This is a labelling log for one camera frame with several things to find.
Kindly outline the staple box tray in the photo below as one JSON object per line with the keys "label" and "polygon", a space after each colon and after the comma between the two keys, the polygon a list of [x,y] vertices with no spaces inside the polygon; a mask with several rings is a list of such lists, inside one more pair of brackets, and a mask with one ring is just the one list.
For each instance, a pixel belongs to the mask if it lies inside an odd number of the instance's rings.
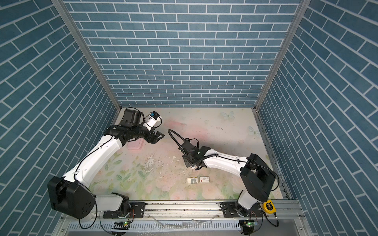
{"label": "staple box tray", "polygon": [[198,178],[187,178],[187,184],[198,184]]}

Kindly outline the staple box sleeve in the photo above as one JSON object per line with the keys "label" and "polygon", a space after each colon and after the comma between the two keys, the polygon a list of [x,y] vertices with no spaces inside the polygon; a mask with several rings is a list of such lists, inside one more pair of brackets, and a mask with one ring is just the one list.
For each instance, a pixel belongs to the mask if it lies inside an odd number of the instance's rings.
{"label": "staple box sleeve", "polygon": [[199,182],[200,183],[209,183],[210,178],[209,177],[199,177]]}

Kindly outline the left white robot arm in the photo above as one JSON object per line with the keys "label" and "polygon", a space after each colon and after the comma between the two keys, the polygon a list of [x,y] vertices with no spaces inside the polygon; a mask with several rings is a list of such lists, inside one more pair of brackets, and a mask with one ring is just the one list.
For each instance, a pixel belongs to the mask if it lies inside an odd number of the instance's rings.
{"label": "left white robot arm", "polygon": [[162,124],[156,111],[145,116],[129,107],[119,124],[109,126],[95,147],[62,177],[53,177],[47,184],[53,210],[88,221],[97,213],[108,211],[117,218],[129,217],[129,198],[119,193],[94,195],[90,184],[102,167],[126,143],[143,139],[156,144],[164,135],[156,128]]}

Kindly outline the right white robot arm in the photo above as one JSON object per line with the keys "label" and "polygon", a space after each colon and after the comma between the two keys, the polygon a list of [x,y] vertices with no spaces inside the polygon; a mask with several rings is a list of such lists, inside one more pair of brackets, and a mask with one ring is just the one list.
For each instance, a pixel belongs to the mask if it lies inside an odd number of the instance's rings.
{"label": "right white robot arm", "polygon": [[233,156],[210,147],[194,146],[189,139],[178,146],[187,167],[219,169],[242,180],[244,190],[235,204],[239,211],[246,212],[257,202],[268,201],[273,185],[279,181],[278,175],[257,154]]}

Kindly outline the pink flat case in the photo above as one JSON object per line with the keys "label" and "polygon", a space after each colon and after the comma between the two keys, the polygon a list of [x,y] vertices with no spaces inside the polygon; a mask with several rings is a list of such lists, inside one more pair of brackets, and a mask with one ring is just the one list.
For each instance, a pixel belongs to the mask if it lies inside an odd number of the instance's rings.
{"label": "pink flat case", "polygon": [[142,149],[143,145],[145,143],[144,139],[137,139],[132,142],[127,143],[127,149],[130,151],[139,151]]}

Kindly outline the yellow tape measure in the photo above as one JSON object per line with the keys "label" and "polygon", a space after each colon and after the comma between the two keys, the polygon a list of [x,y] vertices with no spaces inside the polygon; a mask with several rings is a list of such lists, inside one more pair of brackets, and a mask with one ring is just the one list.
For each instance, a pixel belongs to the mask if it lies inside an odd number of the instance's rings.
{"label": "yellow tape measure", "polygon": [[264,202],[262,207],[266,214],[275,214],[277,212],[272,200]]}

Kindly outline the aluminium front rail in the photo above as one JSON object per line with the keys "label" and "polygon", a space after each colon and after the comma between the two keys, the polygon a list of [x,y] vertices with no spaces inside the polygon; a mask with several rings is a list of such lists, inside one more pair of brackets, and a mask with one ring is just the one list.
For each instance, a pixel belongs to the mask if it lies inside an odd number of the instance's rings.
{"label": "aluminium front rail", "polygon": [[145,201],[142,218],[82,223],[65,216],[54,236],[310,236],[297,200],[273,200],[277,212],[262,217],[225,218],[226,200]]}

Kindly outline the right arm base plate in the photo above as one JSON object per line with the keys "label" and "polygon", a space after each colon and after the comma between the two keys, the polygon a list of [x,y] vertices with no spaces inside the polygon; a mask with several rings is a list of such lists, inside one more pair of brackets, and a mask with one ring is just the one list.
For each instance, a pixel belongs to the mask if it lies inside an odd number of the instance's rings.
{"label": "right arm base plate", "polygon": [[236,201],[227,201],[220,203],[220,209],[225,218],[236,217],[262,217],[262,208],[259,202],[255,203],[250,209],[244,209]]}

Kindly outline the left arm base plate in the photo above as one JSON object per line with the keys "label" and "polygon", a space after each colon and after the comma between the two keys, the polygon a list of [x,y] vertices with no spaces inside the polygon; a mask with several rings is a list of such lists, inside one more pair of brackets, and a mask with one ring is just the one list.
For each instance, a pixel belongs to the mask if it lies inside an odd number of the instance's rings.
{"label": "left arm base plate", "polygon": [[105,211],[102,217],[104,219],[142,218],[144,215],[145,206],[145,202],[127,203],[116,211]]}

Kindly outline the aluminium corner post left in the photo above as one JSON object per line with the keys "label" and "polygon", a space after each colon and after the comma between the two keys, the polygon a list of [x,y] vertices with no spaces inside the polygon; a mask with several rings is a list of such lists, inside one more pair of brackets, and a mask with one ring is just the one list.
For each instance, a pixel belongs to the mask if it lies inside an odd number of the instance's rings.
{"label": "aluminium corner post left", "polygon": [[110,85],[108,84],[102,70],[100,69],[99,65],[97,64],[95,58],[93,57],[91,50],[89,46],[87,45],[84,37],[80,33],[79,28],[77,27],[73,17],[69,13],[64,1],[61,0],[52,0],[51,1],[55,9],[57,10],[58,14],[62,18],[63,22],[66,24],[69,32],[71,33],[72,37],[74,38],[75,42],[79,46],[79,49],[83,53],[84,57],[86,58],[88,64],[90,65],[91,69],[97,76],[97,79],[105,89],[108,97],[112,101],[114,107],[117,111],[121,111],[122,106],[117,100],[114,92],[110,88]]}

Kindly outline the aluminium corner post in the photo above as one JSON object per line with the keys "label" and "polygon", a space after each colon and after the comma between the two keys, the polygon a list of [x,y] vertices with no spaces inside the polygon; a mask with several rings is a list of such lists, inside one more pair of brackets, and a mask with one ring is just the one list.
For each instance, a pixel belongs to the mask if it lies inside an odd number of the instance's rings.
{"label": "aluminium corner post", "polygon": [[61,0],[52,0],[51,1],[55,9],[57,10],[58,14],[62,18],[63,22],[66,24],[69,32],[71,33],[72,37],[74,38],[75,42],[79,46],[79,49],[83,53],[84,57],[86,58],[88,64],[90,65],[91,69],[97,76],[97,79],[105,89],[108,97],[112,101],[114,107],[117,111],[121,111],[122,106],[117,100],[114,92],[110,88],[110,85],[108,84],[102,70],[100,69],[99,65],[97,64],[95,58],[93,57],[91,50],[89,46],[87,45],[84,37],[80,33],[79,28],[77,27],[73,17],[69,13],[64,1]]}
{"label": "aluminium corner post", "polygon": [[261,93],[258,97],[258,100],[256,102],[256,105],[255,105],[255,110],[258,111],[262,104],[263,104],[263,101],[268,93],[268,90],[270,88],[270,86],[272,85],[273,81],[274,81],[274,78],[278,72],[278,69],[284,59],[284,56],[293,40],[293,37],[299,27],[299,24],[302,20],[302,18],[304,17],[304,14],[310,4],[310,0],[302,0],[300,1],[300,4],[295,12],[295,15],[294,15],[294,18],[293,18],[293,21],[292,23],[290,24],[289,28],[288,28],[288,31],[287,31],[287,34],[285,36],[285,38],[283,39],[283,43],[280,47],[280,50],[275,58],[275,61],[271,67],[271,70],[267,76],[267,79],[265,81],[265,84],[264,86],[262,87],[262,90],[261,90]]}

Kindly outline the aluminium corner post right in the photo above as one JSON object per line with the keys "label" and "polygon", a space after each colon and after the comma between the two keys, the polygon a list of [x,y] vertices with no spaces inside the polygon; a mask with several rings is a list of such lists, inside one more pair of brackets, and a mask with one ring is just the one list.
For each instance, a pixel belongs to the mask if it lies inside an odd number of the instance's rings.
{"label": "aluminium corner post right", "polygon": [[270,88],[270,86],[272,85],[273,81],[274,81],[274,78],[278,72],[278,69],[284,59],[284,56],[293,40],[293,37],[299,27],[299,24],[302,20],[302,18],[304,17],[304,14],[310,4],[310,0],[302,0],[300,1],[300,4],[295,12],[295,15],[294,15],[294,18],[293,18],[293,21],[292,23],[290,24],[289,28],[288,28],[288,31],[287,31],[287,34],[285,36],[285,38],[283,39],[283,43],[280,47],[280,50],[275,58],[275,61],[271,67],[271,70],[267,76],[267,79],[265,81],[265,84],[264,86],[262,87],[262,90],[261,90],[261,93],[258,97],[258,100],[256,102],[256,105],[255,105],[255,110],[258,111],[262,104],[263,104],[263,101],[268,93],[268,90]]}

